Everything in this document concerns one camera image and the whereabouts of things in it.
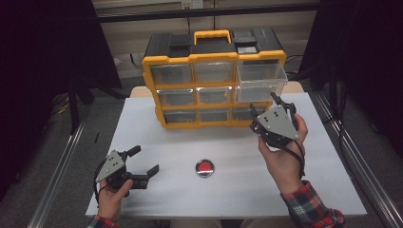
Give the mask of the white wall outlet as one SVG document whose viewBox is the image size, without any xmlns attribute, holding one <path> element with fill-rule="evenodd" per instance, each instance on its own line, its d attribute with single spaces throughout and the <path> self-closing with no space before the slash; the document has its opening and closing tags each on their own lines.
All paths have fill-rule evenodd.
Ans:
<svg viewBox="0 0 403 228">
<path fill-rule="evenodd" d="M 196 10 L 203 8 L 202 0 L 182 0 L 181 4 L 183 10 Z"/>
</svg>

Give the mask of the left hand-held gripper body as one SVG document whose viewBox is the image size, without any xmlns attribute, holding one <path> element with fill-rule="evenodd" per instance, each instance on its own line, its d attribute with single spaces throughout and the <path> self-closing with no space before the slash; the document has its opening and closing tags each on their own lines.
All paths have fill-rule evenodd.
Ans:
<svg viewBox="0 0 403 228">
<path fill-rule="evenodd" d="M 96 172 L 95 182 L 106 180 L 113 189 L 120 189 L 128 179 L 125 162 L 128 153 L 112 150 L 101 162 L 101 168 Z"/>
</svg>

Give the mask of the black metal stand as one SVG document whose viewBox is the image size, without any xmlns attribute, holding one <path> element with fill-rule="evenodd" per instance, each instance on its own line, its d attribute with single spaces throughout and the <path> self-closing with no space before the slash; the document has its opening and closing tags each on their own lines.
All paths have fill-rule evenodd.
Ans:
<svg viewBox="0 0 403 228">
<path fill-rule="evenodd" d="M 78 111 L 78 99 L 85 104 L 91 105 L 94 102 L 94 97 L 90 91 L 90 86 L 85 78 L 79 76 L 71 76 L 68 84 L 68 104 L 70 108 L 71 130 L 73 135 L 80 125 L 80 117 Z"/>
</svg>

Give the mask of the clear plastic organizer drawer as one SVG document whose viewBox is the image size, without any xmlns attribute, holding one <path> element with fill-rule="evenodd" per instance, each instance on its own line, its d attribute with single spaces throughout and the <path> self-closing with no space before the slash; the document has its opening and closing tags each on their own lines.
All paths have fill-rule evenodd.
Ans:
<svg viewBox="0 0 403 228">
<path fill-rule="evenodd" d="M 268 102 L 288 83 L 279 60 L 241 61 L 237 64 L 235 100 L 239 103 Z"/>
</svg>

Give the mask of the person's left hand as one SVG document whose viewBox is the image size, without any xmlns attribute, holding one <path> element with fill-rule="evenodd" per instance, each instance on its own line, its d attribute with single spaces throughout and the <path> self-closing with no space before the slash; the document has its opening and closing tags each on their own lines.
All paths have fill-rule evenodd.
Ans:
<svg viewBox="0 0 403 228">
<path fill-rule="evenodd" d="M 117 222 L 121 214 L 123 198 L 133 185 L 132 180 L 127 180 L 119 189 L 113 189 L 106 180 L 100 183 L 98 216 Z"/>
</svg>

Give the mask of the red round disc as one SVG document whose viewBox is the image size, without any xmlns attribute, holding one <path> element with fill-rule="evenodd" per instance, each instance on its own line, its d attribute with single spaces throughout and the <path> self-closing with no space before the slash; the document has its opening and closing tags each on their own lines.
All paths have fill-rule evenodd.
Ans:
<svg viewBox="0 0 403 228">
<path fill-rule="evenodd" d="M 210 160 L 200 160 L 196 163 L 195 170 L 199 177 L 208 178 L 214 173 L 215 166 Z"/>
</svg>

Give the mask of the black curtain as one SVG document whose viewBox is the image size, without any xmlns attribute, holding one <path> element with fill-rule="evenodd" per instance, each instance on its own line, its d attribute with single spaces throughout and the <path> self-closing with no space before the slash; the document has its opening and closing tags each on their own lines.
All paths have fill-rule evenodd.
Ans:
<svg viewBox="0 0 403 228">
<path fill-rule="evenodd" d="M 92 0 L 0 0 L 0 200 L 26 166 L 53 99 L 122 86 Z"/>
<path fill-rule="evenodd" d="M 403 0 L 319 0 L 300 71 L 331 68 L 403 158 Z"/>
</svg>

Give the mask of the yellow black drawer organizer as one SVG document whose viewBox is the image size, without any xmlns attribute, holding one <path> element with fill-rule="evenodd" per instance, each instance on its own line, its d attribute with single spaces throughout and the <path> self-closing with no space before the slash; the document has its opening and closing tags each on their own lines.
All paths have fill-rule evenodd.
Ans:
<svg viewBox="0 0 403 228">
<path fill-rule="evenodd" d="M 246 126 L 288 82 L 287 55 L 272 28 L 157 33 L 143 58 L 144 81 L 165 128 Z"/>
</svg>

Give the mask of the aluminium floor rail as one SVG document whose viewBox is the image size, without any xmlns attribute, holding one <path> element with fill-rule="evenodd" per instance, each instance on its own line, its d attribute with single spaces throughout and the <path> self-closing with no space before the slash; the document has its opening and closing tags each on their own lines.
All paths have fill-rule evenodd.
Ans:
<svg viewBox="0 0 403 228">
<path fill-rule="evenodd" d="M 342 121 L 336 118 L 326 97 L 321 93 L 314 93 L 312 98 L 324 114 L 323 122 L 330 124 L 337 134 L 338 147 L 341 150 L 342 159 L 348 166 L 349 175 L 373 207 L 382 225 L 384 227 L 403 228 L 403 215 L 366 163 Z"/>
<path fill-rule="evenodd" d="M 81 138 L 84 123 L 80 123 L 73 133 L 69 136 L 67 145 L 63 151 L 61 159 L 58 161 L 55 171 L 50 179 L 45 194 L 40 199 L 30 221 L 28 228 L 43 228 L 48 218 L 49 211 L 60 189 L 60 184 L 67 171 L 68 164 L 75 151 L 78 141 Z"/>
</svg>

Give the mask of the black horizontal bar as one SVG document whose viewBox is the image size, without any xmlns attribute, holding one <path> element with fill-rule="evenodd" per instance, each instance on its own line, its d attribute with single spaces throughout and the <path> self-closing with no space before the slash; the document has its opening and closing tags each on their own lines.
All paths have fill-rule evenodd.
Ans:
<svg viewBox="0 0 403 228">
<path fill-rule="evenodd" d="M 99 23 L 117 23 L 117 22 L 179 19 L 179 18 L 194 18 L 194 17 L 208 17 L 208 16 L 310 11 L 310 10 L 317 10 L 319 7 L 320 7 L 319 3 L 303 3 L 303 4 L 287 4 L 287 5 L 273 5 L 273 6 L 236 7 L 236 8 L 178 9 L 178 10 L 141 12 L 141 13 L 101 14 L 97 16 L 96 20 Z"/>
</svg>

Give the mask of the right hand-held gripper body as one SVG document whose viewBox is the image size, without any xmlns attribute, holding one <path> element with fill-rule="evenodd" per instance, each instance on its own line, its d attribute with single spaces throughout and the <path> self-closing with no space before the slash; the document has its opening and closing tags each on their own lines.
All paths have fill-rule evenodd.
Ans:
<svg viewBox="0 0 403 228">
<path fill-rule="evenodd" d="M 299 139 L 296 118 L 291 117 L 281 105 L 258 114 L 256 121 L 250 124 L 250 128 L 269 146 L 283 149 L 291 141 Z"/>
</svg>

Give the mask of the set of clear drawers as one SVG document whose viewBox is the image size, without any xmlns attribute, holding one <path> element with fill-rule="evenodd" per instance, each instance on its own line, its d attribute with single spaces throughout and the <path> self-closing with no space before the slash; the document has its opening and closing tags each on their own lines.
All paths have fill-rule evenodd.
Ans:
<svg viewBox="0 0 403 228">
<path fill-rule="evenodd" d="M 235 62 L 152 66 L 150 73 L 156 115 L 166 128 L 245 126 L 252 120 L 251 103 L 235 100 Z M 272 102 L 252 104 L 262 113 Z"/>
</svg>

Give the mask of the person's right hand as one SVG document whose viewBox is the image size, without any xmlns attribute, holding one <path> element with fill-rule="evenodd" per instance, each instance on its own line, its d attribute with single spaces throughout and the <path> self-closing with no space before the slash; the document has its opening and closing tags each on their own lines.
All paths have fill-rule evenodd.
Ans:
<svg viewBox="0 0 403 228">
<path fill-rule="evenodd" d="M 307 136 L 308 128 L 301 116 L 296 114 L 295 118 L 298 124 L 299 140 L 289 142 L 287 148 L 302 158 L 305 155 L 303 143 Z M 259 137 L 259 151 L 282 195 L 293 194 L 304 186 L 299 176 L 300 164 L 294 156 L 283 150 L 273 152 L 262 137 Z"/>
</svg>

